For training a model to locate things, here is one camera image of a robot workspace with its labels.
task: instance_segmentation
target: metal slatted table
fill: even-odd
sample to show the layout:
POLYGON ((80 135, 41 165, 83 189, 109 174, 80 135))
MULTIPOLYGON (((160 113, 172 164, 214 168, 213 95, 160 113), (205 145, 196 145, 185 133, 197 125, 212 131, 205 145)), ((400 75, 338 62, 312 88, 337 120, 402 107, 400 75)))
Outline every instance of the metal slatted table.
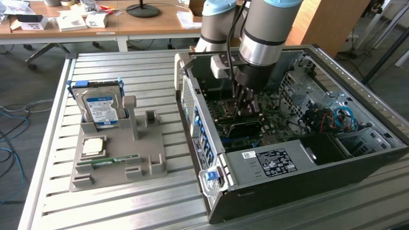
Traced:
POLYGON ((409 219, 406 156, 360 184, 209 225, 173 95, 177 52, 188 50, 79 54, 77 58, 67 59, 20 230, 380 229, 409 219), (169 174, 149 181, 71 193, 69 174, 81 118, 65 83, 119 77, 125 83, 125 94, 137 98, 136 113, 156 109, 161 116, 169 174))

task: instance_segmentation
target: power supply label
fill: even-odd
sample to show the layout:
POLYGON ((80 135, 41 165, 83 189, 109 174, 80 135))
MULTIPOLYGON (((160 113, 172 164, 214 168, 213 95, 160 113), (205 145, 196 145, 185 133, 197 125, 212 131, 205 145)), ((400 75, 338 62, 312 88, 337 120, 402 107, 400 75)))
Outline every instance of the power supply label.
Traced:
POLYGON ((87 104, 99 125, 112 125, 117 122, 116 109, 112 108, 112 97, 87 98, 87 104))
POLYGON ((285 149, 276 149, 256 154, 264 173, 273 177, 297 170, 285 149))

